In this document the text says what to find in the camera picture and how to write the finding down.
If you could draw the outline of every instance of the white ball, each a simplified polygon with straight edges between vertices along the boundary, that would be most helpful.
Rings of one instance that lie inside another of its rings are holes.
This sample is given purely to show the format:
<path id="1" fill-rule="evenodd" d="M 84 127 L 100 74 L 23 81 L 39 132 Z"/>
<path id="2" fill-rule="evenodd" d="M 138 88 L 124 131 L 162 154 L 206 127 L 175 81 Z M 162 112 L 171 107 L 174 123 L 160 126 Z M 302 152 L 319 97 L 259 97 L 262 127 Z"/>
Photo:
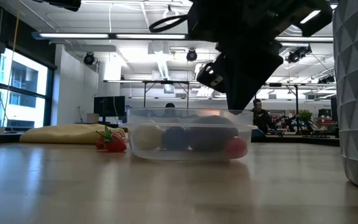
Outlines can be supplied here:
<path id="1" fill-rule="evenodd" d="M 133 148 L 154 150 L 161 145 L 162 130 L 158 126 L 139 126 L 131 133 Z"/>

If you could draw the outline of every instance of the plastic container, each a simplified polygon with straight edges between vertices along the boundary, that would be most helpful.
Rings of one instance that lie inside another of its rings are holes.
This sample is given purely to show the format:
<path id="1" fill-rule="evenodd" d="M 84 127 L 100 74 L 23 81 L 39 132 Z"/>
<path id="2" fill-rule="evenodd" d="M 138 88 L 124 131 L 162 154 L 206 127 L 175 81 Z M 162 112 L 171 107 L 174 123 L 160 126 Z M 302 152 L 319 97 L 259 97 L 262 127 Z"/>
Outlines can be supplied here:
<path id="1" fill-rule="evenodd" d="M 253 114 L 226 110 L 129 109 L 131 152 L 158 161 L 208 162 L 247 154 Z"/>

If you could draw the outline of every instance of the man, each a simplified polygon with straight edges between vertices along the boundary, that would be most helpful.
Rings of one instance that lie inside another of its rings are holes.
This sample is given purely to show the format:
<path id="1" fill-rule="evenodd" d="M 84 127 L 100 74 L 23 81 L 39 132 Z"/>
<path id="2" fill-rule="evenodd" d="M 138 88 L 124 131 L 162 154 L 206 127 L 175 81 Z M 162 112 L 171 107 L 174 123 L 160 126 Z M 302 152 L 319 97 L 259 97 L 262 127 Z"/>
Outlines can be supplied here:
<path id="1" fill-rule="evenodd" d="M 175 117 L 175 105 L 173 103 L 167 103 L 165 105 L 164 117 L 174 118 Z"/>
<path id="2" fill-rule="evenodd" d="M 260 99 L 254 100 L 254 109 L 251 111 L 254 112 L 254 125 L 258 126 L 264 134 L 267 134 L 267 126 L 276 129 L 267 111 L 262 109 L 262 102 Z"/>

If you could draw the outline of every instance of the strawberry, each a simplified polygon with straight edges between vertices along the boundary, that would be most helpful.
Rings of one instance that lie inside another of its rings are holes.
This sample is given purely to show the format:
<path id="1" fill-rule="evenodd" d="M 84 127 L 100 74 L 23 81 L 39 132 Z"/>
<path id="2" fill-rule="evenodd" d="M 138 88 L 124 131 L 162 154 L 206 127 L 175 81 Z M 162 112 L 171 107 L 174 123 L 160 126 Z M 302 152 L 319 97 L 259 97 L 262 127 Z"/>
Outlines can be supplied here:
<path id="1" fill-rule="evenodd" d="M 121 138 L 115 135 L 113 135 L 112 138 L 114 140 L 106 144 L 106 149 L 109 152 L 124 152 L 127 149 L 127 145 L 125 145 Z"/>
<path id="2" fill-rule="evenodd" d="M 122 138 L 122 136 L 119 133 L 113 133 L 112 135 L 121 139 L 122 141 L 124 141 L 124 139 Z"/>
<path id="3" fill-rule="evenodd" d="M 112 133 L 107 126 L 104 127 L 104 131 L 98 132 L 101 137 L 99 141 L 96 143 L 96 147 L 99 148 L 100 144 L 104 147 L 103 149 L 107 149 L 109 152 L 124 152 L 127 149 L 124 140 L 120 136 L 119 133 Z"/>
<path id="4" fill-rule="evenodd" d="M 104 144 L 104 137 L 100 136 L 99 140 L 96 142 L 97 149 L 104 149 L 106 145 Z"/>

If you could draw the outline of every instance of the wooden table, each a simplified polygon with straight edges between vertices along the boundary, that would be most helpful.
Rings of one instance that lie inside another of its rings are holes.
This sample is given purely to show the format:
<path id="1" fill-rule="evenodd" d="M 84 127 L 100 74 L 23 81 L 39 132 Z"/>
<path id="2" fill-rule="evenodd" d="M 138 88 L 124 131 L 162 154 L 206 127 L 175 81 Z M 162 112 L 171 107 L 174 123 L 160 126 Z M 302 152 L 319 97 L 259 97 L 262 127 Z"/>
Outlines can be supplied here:
<path id="1" fill-rule="evenodd" d="M 252 144 L 228 164 L 0 145 L 0 223 L 357 223 L 338 147 Z"/>

